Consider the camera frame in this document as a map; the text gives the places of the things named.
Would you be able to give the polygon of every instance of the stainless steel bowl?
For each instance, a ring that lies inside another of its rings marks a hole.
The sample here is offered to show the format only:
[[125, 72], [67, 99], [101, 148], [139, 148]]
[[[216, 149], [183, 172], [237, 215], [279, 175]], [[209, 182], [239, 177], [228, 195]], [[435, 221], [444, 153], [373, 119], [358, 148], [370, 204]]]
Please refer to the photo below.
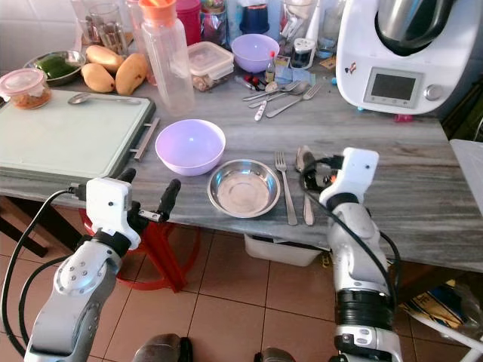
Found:
[[51, 53], [41, 55], [40, 57], [33, 58], [32, 60], [27, 62], [25, 66], [23, 66], [23, 68], [35, 68], [35, 62], [49, 55], [60, 55], [63, 59], [66, 60], [68, 64], [78, 67], [74, 72], [69, 73], [63, 77], [48, 79], [47, 84], [51, 87], [56, 87], [73, 81], [76, 77], [78, 77], [79, 74], [81, 74], [81, 68], [86, 62], [85, 56], [78, 51], [53, 51]]
[[233, 160], [219, 166], [208, 182], [211, 203], [228, 215], [250, 218], [269, 212], [280, 197], [275, 172], [254, 160]]

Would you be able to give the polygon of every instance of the purple bowl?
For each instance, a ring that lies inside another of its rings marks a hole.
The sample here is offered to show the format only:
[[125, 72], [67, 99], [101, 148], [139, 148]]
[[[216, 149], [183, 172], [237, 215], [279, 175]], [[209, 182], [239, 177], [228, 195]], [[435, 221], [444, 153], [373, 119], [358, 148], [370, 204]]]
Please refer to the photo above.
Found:
[[155, 147], [167, 168], [180, 175], [198, 176], [217, 165], [225, 144], [225, 134], [217, 125], [185, 119], [162, 130]]
[[249, 73], [263, 72], [270, 61], [270, 51], [278, 55], [280, 47], [269, 36], [246, 34], [232, 42], [232, 52], [236, 63]]

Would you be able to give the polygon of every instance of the digital display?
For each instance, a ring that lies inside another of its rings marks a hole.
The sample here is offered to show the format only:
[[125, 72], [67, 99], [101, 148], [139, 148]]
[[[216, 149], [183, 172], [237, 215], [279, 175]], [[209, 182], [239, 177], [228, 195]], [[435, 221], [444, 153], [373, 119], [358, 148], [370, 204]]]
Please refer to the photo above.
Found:
[[374, 79], [371, 96], [410, 100], [415, 82], [415, 78], [379, 73]]

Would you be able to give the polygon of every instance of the black cable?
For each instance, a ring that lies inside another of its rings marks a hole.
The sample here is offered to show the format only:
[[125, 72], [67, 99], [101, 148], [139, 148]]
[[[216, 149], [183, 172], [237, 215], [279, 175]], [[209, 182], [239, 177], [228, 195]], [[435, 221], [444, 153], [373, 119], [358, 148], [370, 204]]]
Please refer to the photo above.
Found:
[[14, 332], [11, 329], [10, 323], [8, 322], [8, 313], [7, 313], [7, 300], [8, 300], [8, 289], [10, 288], [10, 282], [12, 279], [12, 274], [14, 273], [14, 266], [17, 262], [18, 255], [20, 254], [20, 250], [22, 249], [23, 243], [26, 240], [27, 236], [29, 236], [30, 232], [35, 227], [35, 224], [38, 222], [38, 219], [42, 214], [47, 210], [47, 207], [52, 203], [52, 201], [62, 194], [72, 194], [74, 191], [73, 189], [69, 190], [61, 190], [57, 191], [52, 194], [40, 207], [37, 214], [32, 219], [32, 222], [27, 227], [26, 231], [22, 234], [19, 241], [17, 242], [17, 246], [15, 247], [14, 252], [10, 258], [10, 262], [8, 263], [7, 272], [5, 273], [5, 279], [2, 288], [2, 322], [4, 325], [5, 333], [7, 334], [8, 339], [10, 340], [11, 344], [17, 350], [17, 352], [24, 357], [25, 356], [25, 348], [19, 342], [17, 337], [14, 335]]
[[389, 299], [391, 302], [391, 306], [394, 309], [397, 306], [397, 299], [396, 299], [396, 293], [395, 293], [395, 288], [393, 283], [391, 283], [391, 280], [389, 278], [389, 273], [385, 270], [379, 259], [374, 255], [372, 250], [366, 245], [366, 243], [355, 233], [353, 232], [346, 224], [344, 221], [342, 221], [336, 214], [334, 214], [332, 211], [326, 208], [326, 206], [322, 205], [318, 199], [310, 194], [309, 190], [305, 187], [305, 182], [304, 182], [304, 176], [307, 173], [308, 170], [311, 170], [312, 167], [316, 166], [317, 163], [326, 163], [327, 158], [320, 158], [318, 160], [315, 160], [313, 162], [310, 162], [308, 165], [306, 165], [302, 172], [300, 173], [300, 178], [299, 178], [299, 184], [300, 187], [302, 187], [302, 190], [305, 192], [306, 195], [309, 196], [309, 198], [314, 201], [322, 211], [324, 212], [325, 215], [330, 217], [333, 221], [335, 221], [342, 229], [344, 229], [347, 234], [350, 235], [352, 239], [363, 249], [364, 252], [366, 252], [367, 255], [371, 258], [371, 260], [374, 262], [376, 267], [379, 269], [381, 275], [384, 278], [384, 282], [387, 285], [387, 288], [389, 290]]
[[395, 298], [396, 302], [398, 300], [398, 293], [399, 293], [399, 284], [401, 282], [402, 278], [402, 269], [401, 269], [401, 255], [399, 254], [399, 250], [397, 246], [395, 245], [395, 242], [392, 241], [392, 239], [387, 236], [385, 232], [382, 232], [379, 230], [380, 236], [387, 241], [387, 244], [392, 249], [392, 253], [394, 254], [394, 270], [395, 270], [395, 277], [394, 277], [394, 290], [395, 290]]
[[22, 293], [20, 294], [20, 301], [18, 303], [18, 323], [20, 325], [20, 334], [22, 335], [23, 342], [25, 345], [29, 344], [29, 334], [27, 333], [27, 329], [25, 327], [25, 302], [27, 299], [27, 293], [29, 292], [30, 284], [33, 282], [35, 277], [40, 274], [43, 270], [48, 268], [49, 266], [55, 265], [58, 262], [63, 262], [69, 256], [62, 256], [61, 258], [57, 258], [51, 260], [50, 262], [46, 262], [45, 264], [40, 265], [26, 280], [25, 284], [22, 288]]

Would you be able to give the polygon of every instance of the green vegetable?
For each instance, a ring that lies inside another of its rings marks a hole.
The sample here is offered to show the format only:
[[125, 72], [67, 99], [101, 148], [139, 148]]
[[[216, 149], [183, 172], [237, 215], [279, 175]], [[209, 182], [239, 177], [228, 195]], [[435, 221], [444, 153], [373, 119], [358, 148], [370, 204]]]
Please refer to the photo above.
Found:
[[66, 63], [60, 55], [48, 55], [35, 62], [35, 66], [43, 70], [49, 79], [63, 77], [78, 68]]

